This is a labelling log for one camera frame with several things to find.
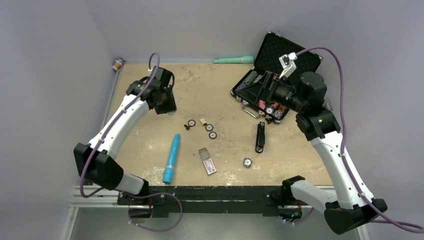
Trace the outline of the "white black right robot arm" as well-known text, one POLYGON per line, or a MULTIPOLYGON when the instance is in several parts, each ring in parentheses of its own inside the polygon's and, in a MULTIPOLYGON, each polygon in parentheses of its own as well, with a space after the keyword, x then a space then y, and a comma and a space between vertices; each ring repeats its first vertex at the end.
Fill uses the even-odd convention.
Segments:
POLYGON ((372 222, 388 206, 362 182, 343 144, 344 136, 335 115, 323 106, 326 92, 324 78, 308 71, 297 79, 276 79, 272 72, 267 72, 258 83, 242 83, 233 93, 244 104, 264 102, 267 108, 279 104, 296 113, 297 126, 324 163, 335 193, 295 176, 282 182, 276 202, 283 205, 298 200, 309 204, 324 215, 334 233, 341 235, 372 222))

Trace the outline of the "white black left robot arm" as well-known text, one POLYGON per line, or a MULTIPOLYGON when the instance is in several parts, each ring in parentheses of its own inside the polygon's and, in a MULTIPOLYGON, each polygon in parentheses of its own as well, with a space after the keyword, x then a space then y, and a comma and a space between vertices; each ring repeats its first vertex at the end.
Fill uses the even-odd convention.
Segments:
POLYGON ((74 147, 81 186, 88 180, 101 189, 127 193, 138 205, 148 201, 149 182, 125 172, 116 158, 133 128, 150 110, 158 115, 177 110, 174 83, 171 71, 155 66, 150 76, 128 86, 118 109, 101 131, 88 143, 74 147))

